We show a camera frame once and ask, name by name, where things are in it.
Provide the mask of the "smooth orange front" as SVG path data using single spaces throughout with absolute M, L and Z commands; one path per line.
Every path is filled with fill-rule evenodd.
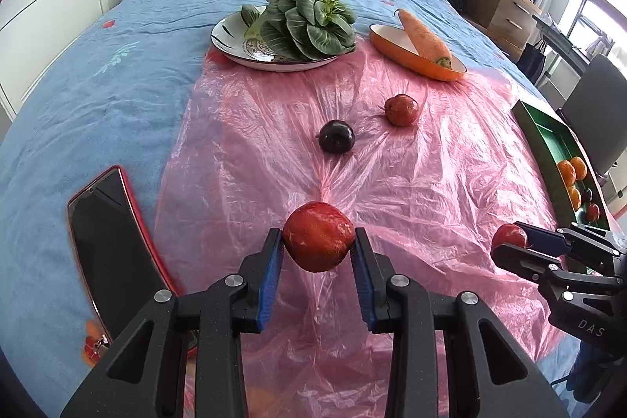
M 569 198 L 571 205 L 574 211 L 577 211 L 582 204 L 581 193 L 576 186 L 570 186 L 567 188 L 567 193 L 569 193 Z

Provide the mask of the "large red apple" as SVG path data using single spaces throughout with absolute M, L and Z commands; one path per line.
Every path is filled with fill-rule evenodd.
M 311 201 L 295 209 L 283 227 L 287 252 L 309 273 L 335 268 L 355 238 L 353 223 L 340 210 L 322 201 Z

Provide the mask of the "large orange with stem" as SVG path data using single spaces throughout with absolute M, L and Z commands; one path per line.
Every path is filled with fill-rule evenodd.
M 576 183 L 575 170 L 568 160 L 561 160 L 557 163 L 557 169 L 564 182 L 564 185 L 568 188 Z

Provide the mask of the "small orange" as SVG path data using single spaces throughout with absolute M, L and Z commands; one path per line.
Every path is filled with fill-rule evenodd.
M 585 160 L 581 157 L 575 156 L 570 160 L 570 163 L 575 170 L 576 179 L 578 181 L 584 180 L 585 176 L 588 175 L 588 167 L 585 164 Z

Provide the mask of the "green rectangular tray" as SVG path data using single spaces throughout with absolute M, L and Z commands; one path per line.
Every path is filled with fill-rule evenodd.
M 536 159 L 557 227 L 575 224 L 588 230 L 609 228 L 600 199 L 600 186 L 590 173 L 565 180 L 562 171 L 573 159 L 584 157 L 570 129 L 560 120 L 523 101 L 511 109 Z

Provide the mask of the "dark plum in tray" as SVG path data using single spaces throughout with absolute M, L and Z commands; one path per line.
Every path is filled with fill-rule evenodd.
M 585 191 L 583 191 L 582 194 L 581 194 L 581 198 L 582 198 L 582 201 L 585 204 L 591 203 L 592 198 L 593 198 L 592 190 L 591 189 L 585 189 Z

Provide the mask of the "pink plastic sheet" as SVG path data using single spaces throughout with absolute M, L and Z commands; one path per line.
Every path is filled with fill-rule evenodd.
M 407 127 L 385 117 L 386 99 L 401 93 L 420 110 Z M 161 181 L 160 259 L 181 293 L 202 291 L 237 270 L 297 207 L 324 201 L 425 289 L 475 292 L 557 379 L 577 343 L 548 323 L 533 285 L 490 257 L 500 225 L 556 225 L 511 117 L 522 96 L 488 69 L 454 83 L 422 78 L 367 42 L 303 73 L 250 70 L 209 51 Z M 332 120 L 355 132 L 347 153 L 321 150 L 319 131 Z

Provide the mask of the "red cased smartphone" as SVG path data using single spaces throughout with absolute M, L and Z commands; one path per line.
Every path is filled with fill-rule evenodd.
M 158 292 L 179 294 L 142 220 L 127 173 L 113 165 L 69 199 L 74 259 L 94 310 L 83 358 L 94 365 Z

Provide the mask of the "dark purple plum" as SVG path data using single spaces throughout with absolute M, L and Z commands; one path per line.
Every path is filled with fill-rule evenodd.
M 355 132 L 345 121 L 328 121 L 319 131 L 318 142 L 325 153 L 344 154 L 352 150 Z

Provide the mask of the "dark grey chair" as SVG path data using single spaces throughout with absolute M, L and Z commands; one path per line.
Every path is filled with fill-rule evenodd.
M 627 81 L 606 56 L 596 55 L 561 107 L 593 169 L 606 174 L 626 150 Z

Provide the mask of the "small red fruit far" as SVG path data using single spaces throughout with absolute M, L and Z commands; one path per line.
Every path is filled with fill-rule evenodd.
M 419 105 L 411 96 L 401 93 L 386 99 L 384 105 L 387 121 L 396 127 L 407 127 L 418 120 Z

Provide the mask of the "dark blue tote bag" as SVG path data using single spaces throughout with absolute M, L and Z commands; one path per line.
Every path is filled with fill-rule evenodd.
M 521 57 L 516 62 L 516 67 L 533 85 L 536 85 L 544 71 L 546 62 L 545 42 L 538 42 L 537 45 L 525 45 Z

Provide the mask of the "dark desk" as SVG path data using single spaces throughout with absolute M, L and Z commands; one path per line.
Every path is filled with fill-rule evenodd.
M 578 75 L 584 75 L 590 59 L 580 51 L 554 24 L 547 23 L 541 16 L 533 15 L 542 40 Z

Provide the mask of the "orange oval dish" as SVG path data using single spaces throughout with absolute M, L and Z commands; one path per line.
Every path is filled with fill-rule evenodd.
M 467 67 L 456 56 L 452 57 L 452 69 L 430 62 L 419 55 L 406 33 L 398 27 L 376 23 L 369 27 L 370 42 L 383 56 L 394 63 L 436 81 L 459 81 L 467 73 Z

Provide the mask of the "wooden drawer cabinet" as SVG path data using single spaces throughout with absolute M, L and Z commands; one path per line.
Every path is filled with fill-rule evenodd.
M 533 0 L 467 0 L 467 19 L 516 63 L 537 27 Z

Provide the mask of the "orange carrot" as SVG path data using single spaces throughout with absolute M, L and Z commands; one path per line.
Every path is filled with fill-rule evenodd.
M 409 40 L 418 51 L 418 55 L 432 63 L 437 63 L 440 67 L 452 69 L 451 51 L 439 36 L 406 9 L 398 9 L 397 16 Z

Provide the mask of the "green leafy bok choy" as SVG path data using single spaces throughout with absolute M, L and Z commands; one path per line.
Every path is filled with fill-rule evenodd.
M 356 48 L 356 16 L 341 0 L 266 0 L 242 5 L 243 40 L 287 63 L 322 62 Z

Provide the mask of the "white patterned plate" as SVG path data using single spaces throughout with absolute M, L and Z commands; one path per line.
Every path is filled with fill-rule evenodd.
M 260 71 L 297 72 L 320 68 L 338 57 L 332 57 L 322 62 L 282 62 L 271 51 L 262 49 L 259 45 L 243 40 L 245 25 L 240 17 L 240 9 L 219 21 L 212 29 L 210 40 L 212 45 L 221 51 L 227 58 L 242 66 Z

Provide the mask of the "blue patterned bed cover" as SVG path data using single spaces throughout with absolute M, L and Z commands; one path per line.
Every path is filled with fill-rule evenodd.
M 365 31 L 392 0 L 350 0 Z M 531 84 L 446 0 L 413 0 L 472 67 Z M 236 0 L 123 0 L 42 75 L 1 145 L 1 350 L 28 396 L 61 414 L 87 369 L 79 323 L 91 314 L 66 205 L 118 163 L 146 220 L 200 76 L 212 25 Z

